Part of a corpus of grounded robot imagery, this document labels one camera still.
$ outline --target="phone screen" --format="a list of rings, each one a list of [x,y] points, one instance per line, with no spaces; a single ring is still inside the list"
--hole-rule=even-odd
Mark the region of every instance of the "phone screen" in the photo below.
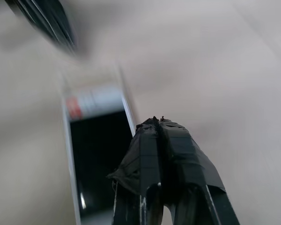
[[[132,139],[125,110],[73,121],[70,129],[81,223],[110,225],[115,193],[106,176],[120,164]]]

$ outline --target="white surface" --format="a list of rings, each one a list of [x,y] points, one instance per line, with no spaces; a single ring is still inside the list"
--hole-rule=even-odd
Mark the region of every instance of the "white surface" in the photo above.
[[[73,4],[83,64],[118,60],[138,122],[186,126],[240,223],[281,225],[281,0]],[[4,46],[16,24],[2,7],[0,225],[73,225],[56,80],[79,63],[39,35]]]

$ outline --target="white phone frame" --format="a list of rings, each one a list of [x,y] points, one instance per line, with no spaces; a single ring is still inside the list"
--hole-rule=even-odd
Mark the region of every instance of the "white phone frame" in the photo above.
[[[109,85],[100,85],[96,86],[96,89],[99,90],[101,87],[102,89],[108,88]],[[126,113],[126,117],[129,123],[129,127],[131,130],[132,136],[135,135],[135,123],[134,123],[134,117],[133,113],[131,111],[131,108],[128,103],[128,97],[126,95],[126,92],[123,88],[123,86],[120,85],[114,85],[113,87],[118,88],[118,90],[121,93],[121,100],[124,106],[124,110]],[[71,94],[75,94],[81,92],[80,90],[72,90]],[[70,172],[70,181],[71,181],[71,188],[72,188],[72,197],[73,197],[73,203],[74,203],[74,211],[75,211],[75,219],[76,224],[81,225],[81,218],[80,218],[80,212],[79,212],[79,202],[78,202],[78,192],[77,192],[77,185],[76,185],[76,174],[75,174],[75,165],[74,165],[74,156],[73,156],[73,147],[72,147],[72,139],[71,139],[71,129],[70,129],[70,122],[73,121],[69,117],[68,109],[66,106],[66,99],[69,97],[69,94],[65,94],[62,96],[62,113],[63,113],[63,123],[64,123],[64,130],[66,135],[66,145],[67,145],[67,156],[68,156],[68,164],[69,164],[69,172]]]

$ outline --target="smartphone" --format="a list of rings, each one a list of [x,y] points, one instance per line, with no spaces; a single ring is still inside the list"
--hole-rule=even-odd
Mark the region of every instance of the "smartphone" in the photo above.
[[[135,134],[123,89],[100,85],[63,97],[67,154],[77,225],[111,225],[115,192],[106,176]]]

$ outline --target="black screen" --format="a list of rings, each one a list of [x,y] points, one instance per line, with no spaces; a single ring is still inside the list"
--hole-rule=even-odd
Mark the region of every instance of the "black screen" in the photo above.
[[[106,176],[122,161],[132,134],[124,110],[71,122],[70,128],[79,211],[85,218],[112,209],[114,191]]]

